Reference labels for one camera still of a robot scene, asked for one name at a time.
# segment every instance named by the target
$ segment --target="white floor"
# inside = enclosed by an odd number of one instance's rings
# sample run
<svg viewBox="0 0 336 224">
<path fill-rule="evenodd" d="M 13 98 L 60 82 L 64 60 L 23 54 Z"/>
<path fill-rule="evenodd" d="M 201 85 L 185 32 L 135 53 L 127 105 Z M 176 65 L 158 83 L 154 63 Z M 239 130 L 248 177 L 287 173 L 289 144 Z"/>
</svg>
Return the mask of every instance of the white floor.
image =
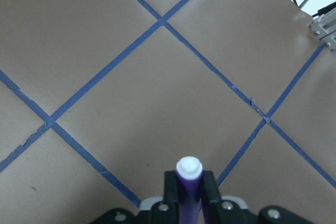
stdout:
<svg viewBox="0 0 336 224">
<path fill-rule="evenodd" d="M 1 3 L 2 223 L 137 213 L 187 155 L 255 214 L 336 219 L 336 57 L 308 30 L 323 6 Z"/>
</svg>

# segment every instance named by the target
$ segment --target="silver screw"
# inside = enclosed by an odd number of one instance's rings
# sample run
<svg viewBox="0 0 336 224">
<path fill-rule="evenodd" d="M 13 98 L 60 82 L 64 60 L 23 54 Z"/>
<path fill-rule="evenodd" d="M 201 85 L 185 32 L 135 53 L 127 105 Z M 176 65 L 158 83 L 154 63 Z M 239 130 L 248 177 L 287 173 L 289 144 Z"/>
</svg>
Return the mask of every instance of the silver screw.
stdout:
<svg viewBox="0 0 336 224">
<path fill-rule="evenodd" d="M 269 209 L 267 211 L 267 214 L 270 218 L 273 218 L 273 219 L 279 219 L 280 218 L 280 213 L 277 209 Z"/>
<path fill-rule="evenodd" d="M 226 210 L 231 210 L 233 208 L 233 205 L 230 201 L 224 201 L 222 203 L 222 207 Z"/>
<path fill-rule="evenodd" d="M 159 205 L 159 210 L 160 211 L 167 211 L 169 209 L 169 206 L 166 204 L 161 204 Z"/>
<path fill-rule="evenodd" d="M 117 215 L 115 216 L 115 221 L 124 221 L 127 219 L 127 216 L 124 214 L 121 214 L 120 212 L 117 212 Z"/>
</svg>

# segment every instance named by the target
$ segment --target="marker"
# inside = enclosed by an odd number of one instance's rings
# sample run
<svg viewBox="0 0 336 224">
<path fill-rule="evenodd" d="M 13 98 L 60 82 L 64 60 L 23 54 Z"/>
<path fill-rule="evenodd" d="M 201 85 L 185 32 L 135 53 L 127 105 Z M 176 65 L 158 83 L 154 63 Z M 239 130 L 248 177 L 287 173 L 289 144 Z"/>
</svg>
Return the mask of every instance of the marker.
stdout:
<svg viewBox="0 0 336 224">
<path fill-rule="evenodd" d="M 183 157 L 176 165 L 177 178 L 184 188 L 179 206 L 180 224 L 198 224 L 202 171 L 196 157 Z"/>
</svg>

